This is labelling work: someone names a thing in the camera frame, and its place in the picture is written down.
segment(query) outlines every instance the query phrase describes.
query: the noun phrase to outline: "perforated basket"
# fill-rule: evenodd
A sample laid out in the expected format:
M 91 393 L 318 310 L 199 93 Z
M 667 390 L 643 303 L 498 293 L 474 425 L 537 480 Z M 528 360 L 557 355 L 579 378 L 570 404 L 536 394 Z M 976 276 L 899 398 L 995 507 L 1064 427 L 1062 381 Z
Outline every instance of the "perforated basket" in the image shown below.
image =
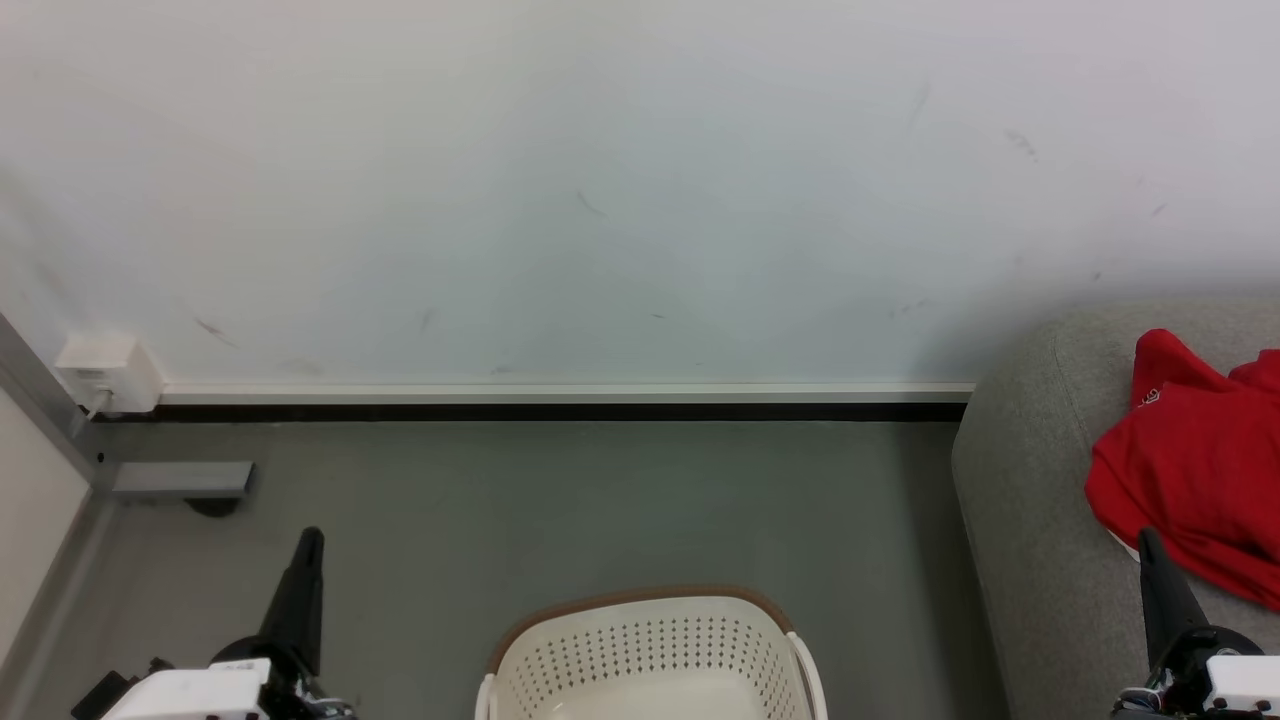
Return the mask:
M 598 597 L 538 612 L 498 644 L 476 720 L 826 720 L 813 657 L 742 588 Z

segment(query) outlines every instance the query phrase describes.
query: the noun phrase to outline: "white plastic casing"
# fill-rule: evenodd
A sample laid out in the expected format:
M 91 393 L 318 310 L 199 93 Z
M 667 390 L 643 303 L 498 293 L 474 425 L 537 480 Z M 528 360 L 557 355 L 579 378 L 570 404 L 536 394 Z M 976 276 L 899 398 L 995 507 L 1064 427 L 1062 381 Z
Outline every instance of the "white plastic casing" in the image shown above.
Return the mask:
M 256 669 L 163 670 L 129 688 L 104 720 L 270 720 Z
M 108 413 L 150 413 L 160 401 L 164 380 L 137 338 L 73 334 L 54 368 L 72 398 L 91 407 L 99 392 L 111 391 Z
M 1204 710 L 1221 698 L 1226 710 L 1254 711 L 1261 701 L 1272 708 L 1266 715 L 1280 712 L 1280 656 L 1215 655 L 1207 665 L 1212 689 Z

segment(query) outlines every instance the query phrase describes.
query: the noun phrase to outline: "white wall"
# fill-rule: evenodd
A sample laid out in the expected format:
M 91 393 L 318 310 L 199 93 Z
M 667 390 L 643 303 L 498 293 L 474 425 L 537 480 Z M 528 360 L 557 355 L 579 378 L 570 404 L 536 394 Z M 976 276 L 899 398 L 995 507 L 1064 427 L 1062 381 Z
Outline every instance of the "white wall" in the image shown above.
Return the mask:
M 0 311 L 173 382 L 972 380 L 1280 272 L 1272 0 L 8 0 Z
M 88 495 L 88 484 L 0 391 L 0 665 Z

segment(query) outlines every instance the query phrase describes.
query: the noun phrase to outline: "red shirt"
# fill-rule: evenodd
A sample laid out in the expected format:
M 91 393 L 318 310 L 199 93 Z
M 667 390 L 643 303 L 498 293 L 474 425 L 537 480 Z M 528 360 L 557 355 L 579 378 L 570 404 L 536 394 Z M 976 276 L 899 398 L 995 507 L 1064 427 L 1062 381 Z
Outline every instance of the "red shirt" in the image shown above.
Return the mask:
M 1098 521 L 1130 547 L 1152 525 L 1184 569 L 1280 611 L 1280 351 L 1224 378 L 1151 331 L 1129 406 L 1093 446 Z

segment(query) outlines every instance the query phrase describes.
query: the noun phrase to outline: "gray sofa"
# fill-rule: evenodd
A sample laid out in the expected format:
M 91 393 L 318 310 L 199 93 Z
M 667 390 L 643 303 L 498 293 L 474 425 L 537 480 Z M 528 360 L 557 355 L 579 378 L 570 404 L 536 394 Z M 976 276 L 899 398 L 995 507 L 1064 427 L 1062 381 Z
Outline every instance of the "gray sofa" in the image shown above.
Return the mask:
M 1146 679 L 1138 565 L 1083 487 L 1091 447 L 1125 414 L 1134 342 L 1160 327 L 1226 372 L 1280 346 L 1280 300 L 1073 314 L 1027 337 L 965 411 L 952 468 L 1014 720 L 1102 720 Z M 1280 652 L 1280 615 L 1190 584 L 1211 623 Z

